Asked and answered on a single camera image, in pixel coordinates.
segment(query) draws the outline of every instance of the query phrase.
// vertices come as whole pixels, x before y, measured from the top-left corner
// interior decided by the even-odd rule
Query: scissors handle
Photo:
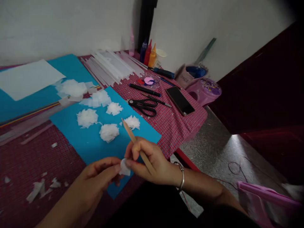
[[[153,108],[155,108],[158,105],[158,103],[152,99],[136,100],[135,102],[142,103],[145,106],[149,106],[149,107],[153,107]]]
[[[137,106],[137,108],[138,108],[145,116],[150,116],[150,117],[156,116],[156,110],[155,110],[154,108],[150,108],[150,107],[148,107],[148,106],[139,106],[139,105]]]
[[[154,102],[154,104],[146,103],[145,101],[148,101],[148,100],[151,100],[151,99],[129,100],[128,103],[129,103],[129,105],[139,109],[145,116],[154,117],[154,116],[156,116],[156,110],[151,107],[156,107],[157,102],[154,100],[151,100]]]

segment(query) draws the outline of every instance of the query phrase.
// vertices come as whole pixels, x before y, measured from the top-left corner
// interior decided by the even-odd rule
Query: hand
[[[84,227],[108,186],[119,186],[120,162],[107,157],[88,165],[38,227]]]
[[[133,160],[127,160],[126,165],[130,167],[135,174],[147,181],[155,184],[179,187],[182,181],[182,172],[179,166],[168,162],[157,144],[141,137],[136,137],[136,139],[135,144],[131,141],[126,148],[124,157],[133,158]],[[139,151],[141,150],[147,155],[156,170],[156,175],[151,175],[144,164],[136,162],[139,157]]]

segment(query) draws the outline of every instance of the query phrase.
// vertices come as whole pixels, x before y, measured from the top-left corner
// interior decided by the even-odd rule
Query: blue paper
[[[83,109],[88,109],[88,106],[77,103],[50,117],[53,124],[55,124],[55,126],[64,134],[87,165],[105,157],[116,156],[120,159],[124,158],[126,147],[130,142],[130,137],[123,125],[119,125],[121,118],[126,119],[130,115],[133,115],[139,119],[140,130],[133,130],[135,136],[144,137],[154,143],[157,143],[161,138],[161,135],[135,112],[118,93],[111,87],[108,87],[105,90],[113,102],[119,103],[119,105],[123,107],[120,114],[116,116],[107,114],[107,107],[95,108],[99,122],[102,124],[117,124],[117,127],[119,128],[119,135],[110,143],[107,143],[100,138],[100,124],[94,124],[89,128],[84,129],[81,129],[80,126],[78,126],[76,114]],[[109,186],[108,193],[113,199],[119,194],[131,176],[125,176],[121,180],[119,187],[116,187],[114,184]]]
[[[50,60],[48,63],[66,76],[66,79],[75,79],[77,82],[91,81],[93,84],[98,85],[75,55],[65,55]],[[57,95],[57,90],[52,85],[18,101],[14,101],[7,93],[0,89],[0,98],[0,122],[13,119],[61,99]]]

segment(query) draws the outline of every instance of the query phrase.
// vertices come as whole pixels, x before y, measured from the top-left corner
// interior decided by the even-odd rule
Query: pink stool
[[[215,101],[222,94],[221,87],[211,79],[202,78],[186,91],[203,107]]]

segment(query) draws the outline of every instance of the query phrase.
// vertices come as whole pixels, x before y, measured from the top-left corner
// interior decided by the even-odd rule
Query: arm
[[[123,177],[120,159],[107,157],[88,165],[55,204],[38,227],[84,227],[107,187]]]
[[[145,165],[136,162],[140,150],[145,152],[155,168],[155,176],[149,173]],[[180,187],[182,172],[179,166],[168,162],[161,149],[155,143],[137,137],[135,144],[130,142],[127,146],[125,157],[133,158],[133,160],[127,160],[126,165],[142,178],[155,184]],[[185,182],[183,190],[202,207],[206,208],[216,204],[227,204],[246,214],[234,196],[215,179],[204,173],[186,168],[184,168],[184,170]]]

